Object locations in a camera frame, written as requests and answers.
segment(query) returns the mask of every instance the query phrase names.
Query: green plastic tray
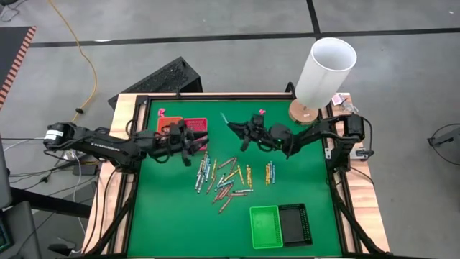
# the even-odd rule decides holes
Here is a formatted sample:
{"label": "green plastic tray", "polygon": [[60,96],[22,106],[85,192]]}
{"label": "green plastic tray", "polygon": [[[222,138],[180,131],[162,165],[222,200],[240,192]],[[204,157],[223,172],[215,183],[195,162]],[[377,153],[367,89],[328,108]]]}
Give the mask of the green plastic tray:
{"label": "green plastic tray", "polygon": [[278,206],[253,206],[251,215],[252,247],[267,249],[282,247],[280,212]]}

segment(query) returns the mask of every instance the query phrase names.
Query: concrete floor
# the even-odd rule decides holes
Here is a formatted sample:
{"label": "concrete floor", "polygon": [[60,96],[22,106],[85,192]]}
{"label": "concrete floor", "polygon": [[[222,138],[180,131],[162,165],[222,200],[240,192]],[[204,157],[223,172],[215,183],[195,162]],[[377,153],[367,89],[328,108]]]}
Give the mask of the concrete floor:
{"label": "concrete floor", "polygon": [[[313,31],[304,0],[55,3],[81,40]],[[314,4],[323,32],[460,27],[458,0]],[[19,9],[19,16],[0,26],[36,25],[34,42],[72,40],[45,0],[28,1]],[[376,155],[369,164],[392,251],[458,258],[460,170],[437,157],[426,138],[440,126],[459,122],[460,34],[343,39],[356,49],[358,62],[340,91],[351,92],[374,125]],[[78,123],[109,127],[113,111],[106,100],[181,55],[200,73],[205,91],[282,91],[288,81],[298,80],[313,43],[305,38],[84,47],[98,72],[99,89]],[[91,92],[92,80],[75,47],[29,49],[0,112],[2,135],[41,137],[48,124],[70,120]],[[42,149],[41,143],[30,143],[9,150],[8,166],[13,173],[49,168],[54,160]],[[458,151],[447,146],[441,152],[460,163]],[[76,181],[69,173],[56,173],[33,191],[49,194]]]}

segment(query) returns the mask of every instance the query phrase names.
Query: white paper cup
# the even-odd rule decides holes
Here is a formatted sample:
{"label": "white paper cup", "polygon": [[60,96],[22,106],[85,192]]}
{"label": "white paper cup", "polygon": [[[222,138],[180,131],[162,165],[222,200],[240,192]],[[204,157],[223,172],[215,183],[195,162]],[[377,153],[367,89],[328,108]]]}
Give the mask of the white paper cup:
{"label": "white paper cup", "polygon": [[315,42],[295,87],[298,101],[310,109],[326,106],[356,62],[356,51],[343,40]]}

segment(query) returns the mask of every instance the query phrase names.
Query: wooden table frame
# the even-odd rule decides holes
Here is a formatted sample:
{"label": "wooden table frame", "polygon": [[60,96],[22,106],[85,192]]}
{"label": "wooden table frame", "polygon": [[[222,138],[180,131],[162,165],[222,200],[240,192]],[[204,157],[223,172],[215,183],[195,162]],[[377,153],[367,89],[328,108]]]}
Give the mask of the wooden table frame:
{"label": "wooden table frame", "polygon": [[[348,102],[351,102],[351,98],[347,96]],[[293,99],[293,95],[290,92],[285,93],[184,93],[177,96],[176,94],[120,94],[118,102],[114,112],[114,118],[111,125],[110,135],[115,137],[120,137],[123,139],[128,138],[125,127],[128,121],[133,118],[137,118],[137,124],[131,124],[131,130],[140,131],[146,127],[146,122],[148,120],[148,113],[150,107],[147,103],[151,99],[158,100],[199,100],[199,99]],[[327,109],[321,110],[321,116],[326,118],[330,116],[337,116],[343,114],[338,106],[332,107],[328,106]],[[337,132],[341,134],[343,132],[343,127],[338,124]],[[331,140],[323,141],[323,145],[329,147],[333,146],[334,143]],[[362,143],[356,144],[358,147],[362,147]],[[368,176],[370,176],[369,167],[367,162],[358,162],[353,160],[351,166],[356,168]],[[88,243],[87,249],[84,251],[89,251],[99,240],[99,236],[102,235],[109,225],[113,222],[115,215],[119,212],[122,204],[127,200],[129,192],[133,187],[132,183],[136,181],[134,175],[127,175],[122,173],[115,173],[112,177],[110,183],[107,183],[114,167],[110,163],[104,163],[101,168],[98,181],[98,189],[100,190],[93,201],[93,209],[91,211],[90,218],[88,220],[88,226],[86,231],[85,240],[83,242],[83,247]],[[383,249],[388,251],[387,238],[385,235],[385,230],[383,228],[382,219],[380,216],[380,211],[377,203],[377,198],[375,196],[373,185],[364,177],[353,171],[348,172],[348,174],[334,174],[337,180],[337,183],[341,181],[338,185],[339,194],[341,198],[346,202],[346,205],[352,208],[352,212],[356,220],[360,223],[362,228],[366,233],[371,237],[375,244]],[[102,215],[102,201],[106,199],[105,202],[105,213]],[[98,208],[96,211],[96,199],[98,199]],[[348,222],[344,219],[343,214],[334,206],[336,212],[336,221],[339,231],[339,239],[341,244],[342,253],[347,252],[357,252],[360,253],[361,243],[357,240],[357,236],[354,231],[351,230]],[[116,232],[115,237],[111,238],[111,241],[108,243],[103,253],[125,253],[127,251],[127,240],[128,236],[126,233],[130,232],[132,213],[128,213],[120,225],[118,226],[118,231]]]}

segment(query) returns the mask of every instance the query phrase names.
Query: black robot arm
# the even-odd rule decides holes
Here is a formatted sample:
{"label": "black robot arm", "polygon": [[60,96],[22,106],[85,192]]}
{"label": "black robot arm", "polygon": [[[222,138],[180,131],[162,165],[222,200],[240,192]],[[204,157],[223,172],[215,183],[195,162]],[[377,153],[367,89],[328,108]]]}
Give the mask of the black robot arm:
{"label": "black robot arm", "polygon": [[[333,129],[338,122],[344,123],[344,134],[338,136]],[[267,131],[264,117],[255,114],[245,123],[227,123],[229,128],[243,140],[241,151],[245,151],[249,142],[256,142],[262,151],[281,150],[286,157],[298,153],[302,147],[323,138],[336,141],[336,147],[331,151],[328,164],[332,168],[349,171],[349,154],[354,144],[364,139],[364,120],[357,114],[341,115],[328,119],[320,119],[310,128],[293,134],[283,124],[274,124]]]}
{"label": "black robot arm", "polygon": [[207,132],[193,132],[187,128],[183,120],[171,124],[165,135],[145,130],[134,134],[128,140],[112,137],[104,132],[78,127],[72,122],[55,123],[48,126],[43,144],[50,151],[74,149],[96,158],[103,158],[116,168],[126,173],[139,170],[142,159],[149,155],[159,163],[158,158],[182,153],[186,166],[190,166],[189,155],[193,155],[208,139],[202,139]]}

